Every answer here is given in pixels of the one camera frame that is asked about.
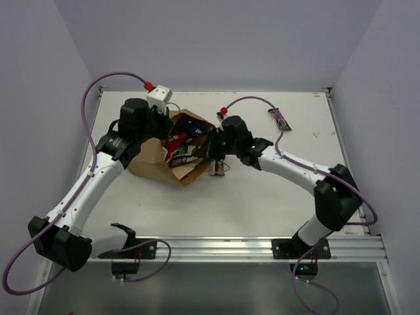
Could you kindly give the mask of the brown M&M's packet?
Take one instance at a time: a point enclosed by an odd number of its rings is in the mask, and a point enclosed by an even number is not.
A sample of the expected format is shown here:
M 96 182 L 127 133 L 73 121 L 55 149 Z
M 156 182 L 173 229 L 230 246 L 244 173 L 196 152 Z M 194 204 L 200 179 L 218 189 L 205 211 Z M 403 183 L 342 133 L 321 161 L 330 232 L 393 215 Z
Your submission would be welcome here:
M 224 162 L 221 160 L 212 160 L 209 166 L 209 175 L 223 177 L 225 175 Z
M 199 159 L 196 155 L 198 150 L 197 146 L 183 144 L 170 158 L 169 167 L 175 168 L 181 165 L 192 163 Z

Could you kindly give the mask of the brown paper bag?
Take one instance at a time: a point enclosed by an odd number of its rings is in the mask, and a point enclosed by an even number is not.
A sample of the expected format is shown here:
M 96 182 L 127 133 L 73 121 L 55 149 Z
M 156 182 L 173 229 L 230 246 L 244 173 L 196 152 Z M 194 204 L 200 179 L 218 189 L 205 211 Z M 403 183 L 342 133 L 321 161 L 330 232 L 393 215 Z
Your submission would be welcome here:
M 206 119 L 186 109 L 177 111 L 171 110 L 169 112 L 169 117 L 173 122 L 173 128 L 169 132 L 167 138 L 164 138 L 162 140 L 152 138 L 146 141 L 144 144 L 142 144 L 139 155 L 135 157 L 129 164 L 128 170 L 138 177 L 153 179 L 168 184 L 188 186 L 189 184 L 192 184 L 200 175 L 209 171 L 211 160 L 199 158 L 198 161 L 200 161 L 200 164 L 190 174 L 186 175 L 181 180 L 178 180 L 174 176 L 171 170 L 172 168 L 169 167 L 169 159 L 165 161 L 163 158 L 163 143 L 168 139 L 170 135 L 175 133 L 183 133 L 176 127 L 177 122 L 182 119 L 202 123 L 207 127 L 209 132 L 215 126 L 212 123 L 208 122 Z M 184 144 L 200 147 L 206 142 L 209 133 L 207 135 L 194 137 L 190 137 L 189 135 L 187 136 L 188 138 L 186 139 Z

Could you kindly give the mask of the purple candy packet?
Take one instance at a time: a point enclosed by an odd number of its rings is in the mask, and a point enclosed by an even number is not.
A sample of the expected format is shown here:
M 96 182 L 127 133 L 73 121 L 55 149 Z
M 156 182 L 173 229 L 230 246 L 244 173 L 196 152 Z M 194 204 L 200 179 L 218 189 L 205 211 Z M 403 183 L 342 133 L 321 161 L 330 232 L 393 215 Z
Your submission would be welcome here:
M 278 108 L 268 109 L 268 113 L 274 118 L 276 125 L 281 131 L 291 131 L 289 123 L 286 121 L 285 117 L 282 115 L 281 111 Z

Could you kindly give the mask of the red snack packet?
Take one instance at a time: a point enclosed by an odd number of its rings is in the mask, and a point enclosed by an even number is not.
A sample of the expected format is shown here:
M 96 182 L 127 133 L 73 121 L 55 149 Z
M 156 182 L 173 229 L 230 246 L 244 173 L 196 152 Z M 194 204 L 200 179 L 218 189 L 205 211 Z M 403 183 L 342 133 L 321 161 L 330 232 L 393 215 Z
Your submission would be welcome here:
M 188 138 L 186 133 L 175 133 L 168 137 L 163 143 L 162 153 L 165 161 L 171 158 L 172 154 L 176 152 Z

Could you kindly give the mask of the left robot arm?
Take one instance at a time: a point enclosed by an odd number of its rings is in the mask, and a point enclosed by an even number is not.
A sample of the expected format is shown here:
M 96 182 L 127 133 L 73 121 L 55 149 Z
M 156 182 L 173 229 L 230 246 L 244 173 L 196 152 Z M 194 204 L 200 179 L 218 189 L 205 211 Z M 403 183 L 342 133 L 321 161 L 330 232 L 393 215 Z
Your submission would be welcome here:
M 29 222 L 36 252 L 72 272 L 80 270 L 90 257 L 103 253 L 132 256 L 137 243 L 131 228 L 113 223 L 94 234 L 86 234 L 83 229 L 111 183 L 139 155 L 142 144 L 151 138 L 164 139 L 172 126 L 167 101 L 150 96 L 127 99 L 119 119 L 100 139 L 73 188 L 45 217 L 34 217 Z

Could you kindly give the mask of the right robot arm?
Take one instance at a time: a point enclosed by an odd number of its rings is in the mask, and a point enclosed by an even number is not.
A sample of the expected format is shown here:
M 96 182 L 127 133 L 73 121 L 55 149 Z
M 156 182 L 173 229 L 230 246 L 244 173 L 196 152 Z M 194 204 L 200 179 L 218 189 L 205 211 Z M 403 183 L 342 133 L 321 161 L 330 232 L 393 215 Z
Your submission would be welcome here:
M 211 129 L 196 156 L 222 161 L 236 156 L 244 165 L 278 175 L 300 186 L 314 197 L 315 214 L 293 235 L 286 250 L 308 257 L 320 240 L 340 231 L 362 205 L 357 185 L 344 165 L 334 167 L 311 164 L 288 155 L 273 142 L 255 138 L 245 121 L 237 116 L 224 118 Z

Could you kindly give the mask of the blue snack bag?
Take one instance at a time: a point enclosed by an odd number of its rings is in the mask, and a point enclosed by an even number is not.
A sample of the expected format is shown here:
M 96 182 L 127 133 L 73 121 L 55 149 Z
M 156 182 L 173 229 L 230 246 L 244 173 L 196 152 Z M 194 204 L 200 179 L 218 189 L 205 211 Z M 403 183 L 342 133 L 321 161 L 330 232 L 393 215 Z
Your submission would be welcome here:
M 197 137 L 201 135 L 207 135 L 209 133 L 207 127 L 197 121 L 182 119 L 176 124 L 178 130 L 186 133 L 190 137 Z

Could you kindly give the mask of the cream snack packet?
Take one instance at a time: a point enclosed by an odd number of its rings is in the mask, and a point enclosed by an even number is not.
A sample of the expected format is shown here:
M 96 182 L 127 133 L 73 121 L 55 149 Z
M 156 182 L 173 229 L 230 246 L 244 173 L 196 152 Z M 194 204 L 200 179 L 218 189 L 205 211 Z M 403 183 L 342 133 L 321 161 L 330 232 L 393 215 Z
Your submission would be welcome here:
M 186 175 L 190 174 L 199 164 L 200 164 L 200 161 L 197 160 L 193 163 L 188 163 L 188 164 L 184 164 L 184 165 L 181 165 L 181 166 L 174 167 L 171 170 L 172 170 L 174 176 L 178 180 L 181 180 Z

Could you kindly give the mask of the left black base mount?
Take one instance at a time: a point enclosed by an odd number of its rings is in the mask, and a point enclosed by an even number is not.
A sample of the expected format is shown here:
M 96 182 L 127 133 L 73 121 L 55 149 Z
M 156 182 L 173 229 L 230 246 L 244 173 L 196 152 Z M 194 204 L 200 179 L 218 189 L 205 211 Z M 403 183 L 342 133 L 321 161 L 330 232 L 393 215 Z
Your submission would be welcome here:
M 135 238 L 123 248 L 133 247 L 146 242 L 146 245 L 137 247 L 131 251 L 113 253 L 111 251 L 102 253 L 99 259 L 111 259 L 111 272 L 116 278 L 136 276 L 142 261 L 153 260 L 156 257 L 157 241 L 148 238 Z

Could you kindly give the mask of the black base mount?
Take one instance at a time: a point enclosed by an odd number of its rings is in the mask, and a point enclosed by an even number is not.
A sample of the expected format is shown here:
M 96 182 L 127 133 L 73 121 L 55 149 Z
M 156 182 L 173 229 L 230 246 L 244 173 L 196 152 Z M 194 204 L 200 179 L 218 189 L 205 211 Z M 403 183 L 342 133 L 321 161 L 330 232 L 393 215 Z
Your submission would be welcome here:
M 133 247 L 146 242 L 146 245 L 137 247 L 131 251 L 113 253 L 111 251 L 102 253 L 99 259 L 111 259 L 111 272 L 116 278 L 136 276 L 142 261 L 153 260 L 156 257 L 157 241 L 148 238 L 135 238 L 123 248 Z
M 274 238 L 271 240 L 272 256 L 276 260 L 298 261 L 295 275 L 303 280 L 314 280 L 318 275 L 320 260 L 331 258 L 329 242 L 323 239 L 314 249 L 297 238 Z

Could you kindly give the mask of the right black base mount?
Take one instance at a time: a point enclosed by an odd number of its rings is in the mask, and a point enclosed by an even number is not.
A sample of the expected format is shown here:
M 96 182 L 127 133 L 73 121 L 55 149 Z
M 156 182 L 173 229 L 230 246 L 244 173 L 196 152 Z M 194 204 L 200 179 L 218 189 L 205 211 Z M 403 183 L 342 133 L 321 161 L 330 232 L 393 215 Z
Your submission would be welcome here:
M 272 256 L 276 260 L 298 261 L 295 275 L 303 280 L 314 280 L 318 275 L 320 260 L 331 258 L 329 242 L 323 239 L 314 249 L 297 238 L 274 238 L 271 240 Z

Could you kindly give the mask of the aluminium mounting rail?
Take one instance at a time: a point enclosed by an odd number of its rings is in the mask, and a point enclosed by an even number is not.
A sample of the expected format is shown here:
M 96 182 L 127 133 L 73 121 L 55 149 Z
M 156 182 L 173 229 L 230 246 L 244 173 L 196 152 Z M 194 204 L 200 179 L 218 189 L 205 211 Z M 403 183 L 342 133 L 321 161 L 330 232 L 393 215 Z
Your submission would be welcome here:
M 276 260 L 272 256 L 270 237 L 165 237 L 157 241 L 156 257 L 153 260 L 174 263 L 294 263 L 296 260 Z M 336 236 L 327 239 L 331 258 L 319 262 L 338 261 L 340 263 L 376 263 L 387 259 L 380 237 Z M 146 242 L 133 246 L 133 249 Z M 90 259 L 106 252 L 120 253 L 106 248 L 103 244 L 87 242 L 78 249 L 71 246 L 69 253 L 61 253 L 52 261 L 73 272 L 79 270 Z

